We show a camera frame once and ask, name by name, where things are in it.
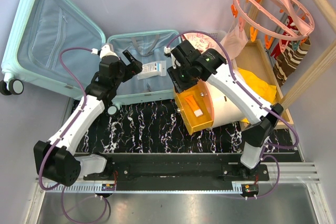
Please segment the white toiletry pack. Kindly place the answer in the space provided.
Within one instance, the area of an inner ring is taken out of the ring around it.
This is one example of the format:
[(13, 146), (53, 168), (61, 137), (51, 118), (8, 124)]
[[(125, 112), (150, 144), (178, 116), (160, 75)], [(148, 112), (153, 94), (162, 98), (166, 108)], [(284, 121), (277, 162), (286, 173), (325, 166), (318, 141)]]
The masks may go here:
[(142, 65), (142, 71), (137, 74), (137, 79), (147, 79), (155, 76), (166, 76), (166, 61), (153, 61)]

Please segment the white round drum box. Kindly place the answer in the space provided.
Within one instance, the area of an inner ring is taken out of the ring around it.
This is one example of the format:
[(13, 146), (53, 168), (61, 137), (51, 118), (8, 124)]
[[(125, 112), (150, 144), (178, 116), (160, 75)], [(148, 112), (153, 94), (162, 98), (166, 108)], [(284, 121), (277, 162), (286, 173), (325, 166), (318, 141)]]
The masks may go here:
[[(193, 95), (203, 115), (196, 117), (184, 100)], [(182, 93), (174, 91), (174, 100), (180, 110), (184, 125), (189, 135), (195, 132), (212, 129), (229, 123), (241, 121), (245, 118), (240, 109), (233, 102), (208, 82), (199, 81), (197, 85)]]

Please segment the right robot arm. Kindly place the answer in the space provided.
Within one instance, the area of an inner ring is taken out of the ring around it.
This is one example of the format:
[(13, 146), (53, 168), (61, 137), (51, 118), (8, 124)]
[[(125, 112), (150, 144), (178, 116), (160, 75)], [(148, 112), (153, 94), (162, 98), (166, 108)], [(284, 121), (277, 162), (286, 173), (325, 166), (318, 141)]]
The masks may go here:
[(249, 121), (250, 126), (242, 133), (245, 145), (238, 173), (244, 180), (252, 179), (265, 141), (281, 118), (282, 106), (254, 92), (213, 48), (200, 52), (185, 40), (173, 49), (165, 47), (164, 53), (172, 58), (167, 72), (189, 132), (243, 118)]

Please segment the light blue hard-shell suitcase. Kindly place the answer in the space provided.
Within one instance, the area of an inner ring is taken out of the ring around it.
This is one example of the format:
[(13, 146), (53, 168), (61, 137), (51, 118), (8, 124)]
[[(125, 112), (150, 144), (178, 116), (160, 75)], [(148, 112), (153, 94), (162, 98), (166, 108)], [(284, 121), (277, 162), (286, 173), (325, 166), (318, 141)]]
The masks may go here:
[(1, 69), (1, 93), (19, 95), (25, 83), (79, 100), (99, 69), (90, 53), (110, 44), (121, 59), (129, 51), (144, 67), (172, 65), (164, 47), (181, 39), (176, 30), (145, 31), (106, 37), (71, 0), (20, 0)]

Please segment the orange tube white cap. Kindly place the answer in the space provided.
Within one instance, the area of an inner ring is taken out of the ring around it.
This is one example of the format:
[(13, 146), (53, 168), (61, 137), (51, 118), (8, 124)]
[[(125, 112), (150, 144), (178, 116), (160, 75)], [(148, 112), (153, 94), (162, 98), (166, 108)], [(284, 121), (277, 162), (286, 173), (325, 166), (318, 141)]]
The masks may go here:
[(187, 102), (189, 107), (191, 108), (194, 115), (198, 118), (203, 115), (203, 111), (201, 110), (200, 106), (196, 102), (193, 95), (188, 95), (184, 98), (184, 100)]

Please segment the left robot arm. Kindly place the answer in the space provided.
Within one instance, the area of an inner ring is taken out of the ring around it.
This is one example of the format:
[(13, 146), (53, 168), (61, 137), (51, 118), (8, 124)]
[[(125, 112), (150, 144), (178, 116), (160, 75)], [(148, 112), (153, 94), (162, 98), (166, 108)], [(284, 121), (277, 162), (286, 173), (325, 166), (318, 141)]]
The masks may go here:
[(91, 83), (82, 88), (83, 97), (64, 125), (48, 141), (38, 141), (34, 146), (35, 165), (40, 187), (43, 178), (50, 179), (56, 185), (71, 186), (79, 177), (96, 174), (103, 180), (113, 175), (113, 167), (102, 154), (90, 154), (75, 157), (76, 149), (95, 119), (102, 114), (117, 95), (121, 83), (127, 82), (142, 71), (142, 63), (136, 60), (128, 50), (123, 55), (129, 64), (109, 47), (90, 52), (99, 56), (99, 70)]

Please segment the cream pink-print cloth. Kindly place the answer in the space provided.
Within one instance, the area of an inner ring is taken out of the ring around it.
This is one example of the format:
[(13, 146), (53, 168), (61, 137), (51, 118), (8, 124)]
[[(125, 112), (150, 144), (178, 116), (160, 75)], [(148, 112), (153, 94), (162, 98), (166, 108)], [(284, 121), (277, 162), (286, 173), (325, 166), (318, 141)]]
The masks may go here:
[(221, 41), (218, 33), (210, 33), (210, 36), (201, 33), (187, 33), (182, 36), (182, 39), (188, 40), (201, 53), (204, 53), (208, 49), (215, 49), (220, 54), (223, 54), (223, 51), (216, 42), (216, 40)]

